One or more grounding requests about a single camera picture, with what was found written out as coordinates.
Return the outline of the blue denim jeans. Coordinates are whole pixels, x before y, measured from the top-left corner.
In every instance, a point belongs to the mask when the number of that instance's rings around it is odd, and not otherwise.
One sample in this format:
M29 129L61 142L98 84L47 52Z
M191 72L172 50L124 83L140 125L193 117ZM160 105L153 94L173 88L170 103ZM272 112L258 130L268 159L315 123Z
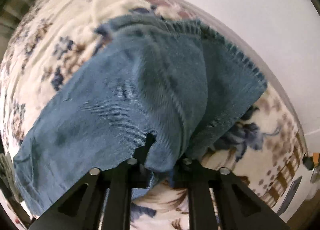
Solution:
M100 30L110 43L49 101L14 157L16 186L35 215L89 169L131 158L148 133L154 173L183 154L201 157L267 88L250 58L198 20L125 15Z

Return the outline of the white bed headboard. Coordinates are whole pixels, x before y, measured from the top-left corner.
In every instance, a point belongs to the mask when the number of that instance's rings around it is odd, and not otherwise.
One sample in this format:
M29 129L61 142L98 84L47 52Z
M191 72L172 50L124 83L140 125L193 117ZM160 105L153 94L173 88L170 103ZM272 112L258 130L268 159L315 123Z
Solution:
M319 152L319 13L311 0L185 0L233 30L264 60Z

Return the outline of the floral bed blanket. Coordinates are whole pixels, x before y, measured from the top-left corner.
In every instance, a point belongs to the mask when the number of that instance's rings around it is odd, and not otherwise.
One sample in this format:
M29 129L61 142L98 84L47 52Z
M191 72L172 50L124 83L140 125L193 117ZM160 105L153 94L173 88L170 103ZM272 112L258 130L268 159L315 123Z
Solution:
M110 43L111 36L100 26L125 15L198 20L234 44L260 70L256 53L231 30L184 9L152 0L36 0L14 31L1 63L1 137L9 159L6 174L14 197L36 218L43 213L33 214L21 196L14 157L49 101ZM246 113L201 157L183 154L180 158L196 160L211 170L229 169L273 207L292 183L305 148L282 94L263 75L267 88ZM166 172L145 168L151 173L150 182L148 188L132 191L130 228L188 229L188 191L169 185L174 166Z

